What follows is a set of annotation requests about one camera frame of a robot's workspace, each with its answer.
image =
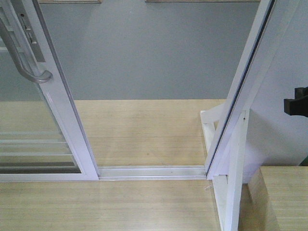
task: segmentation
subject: horizontal slat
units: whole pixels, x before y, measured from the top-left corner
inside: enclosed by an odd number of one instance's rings
[[[49,165],[49,163],[53,162],[67,162],[73,164],[72,155],[40,155],[40,156],[0,156],[0,165],[2,163],[7,163],[7,166],[11,166],[10,164],[23,166],[24,163],[45,163],[46,165]]]
[[[0,140],[58,140],[65,141],[62,134],[20,134],[20,135],[11,135],[11,134],[0,134]]]
[[[17,47],[18,52],[22,53],[23,49],[21,47]],[[0,52],[8,52],[6,47],[0,47]]]
[[[73,162],[0,163],[0,169],[74,167]]]
[[[66,143],[62,140],[0,140],[0,144],[63,144]]]
[[[76,166],[0,167],[0,174],[80,173]]]
[[[61,144],[2,144],[0,153],[68,153],[68,146]]]
[[[69,152],[61,152],[61,153],[48,153],[48,152],[15,152],[15,153],[0,153],[0,156],[59,156],[59,155],[72,155]]]
[[[58,131],[2,131],[0,132],[0,136],[2,135],[57,135],[60,134]]]

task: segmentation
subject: wooden trim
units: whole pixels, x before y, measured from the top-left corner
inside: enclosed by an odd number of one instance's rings
[[[260,0],[145,0],[145,2],[260,2]]]
[[[227,204],[227,188],[228,182],[226,175],[219,175],[213,177],[213,188],[216,200],[218,218],[221,231],[224,230],[225,216],[226,216],[226,204]]]
[[[38,0],[39,3],[102,3],[103,0]]]
[[[205,139],[206,153],[209,152],[212,140],[215,134],[215,122],[220,118],[220,114],[223,110],[224,103],[211,108],[208,111],[201,111],[200,118],[203,130],[203,137]]]
[[[251,178],[248,187],[261,230],[279,231],[277,218],[260,169]]]
[[[248,118],[249,111],[243,111],[231,136],[224,231],[235,231],[239,224]]]

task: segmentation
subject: white wooden frame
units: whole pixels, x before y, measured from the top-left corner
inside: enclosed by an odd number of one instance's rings
[[[21,28],[18,23],[18,18],[14,13],[10,1],[1,0],[0,3],[4,10],[6,10],[7,14],[11,13],[9,18],[11,25],[14,27],[14,31],[20,30]],[[98,180],[98,168],[96,167],[90,146],[81,126],[62,68],[52,45],[50,35],[48,34],[46,25],[43,21],[39,4],[37,1],[33,1],[32,3],[32,1],[29,0],[24,0],[23,4],[46,60],[45,63],[36,64],[36,66],[41,69],[37,71],[49,70],[53,75],[51,80],[40,84],[40,88],[59,124],[81,173],[0,174],[0,181]],[[28,49],[27,44],[25,44],[23,48],[24,50]]]
[[[224,106],[225,103],[222,103],[211,108],[210,110],[200,112],[203,137],[205,140],[205,148],[207,153],[210,152],[210,147],[215,135],[215,122],[219,121],[219,116],[221,115]]]
[[[222,231],[235,231],[238,227],[248,118],[249,111],[243,111],[231,136],[228,180],[224,175],[213,177]]]

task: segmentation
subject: sliding glass door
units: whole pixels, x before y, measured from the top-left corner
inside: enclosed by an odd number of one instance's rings
[[[0,181],[97,180],[36,1],[0,0]]]

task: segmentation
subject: glass pane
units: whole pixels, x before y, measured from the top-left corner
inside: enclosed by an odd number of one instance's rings
[[[80,173],[39,85],[0,46],[0,174]]]
[[[259,3],[102,4],[41,5],[98,166],[203,165]]]

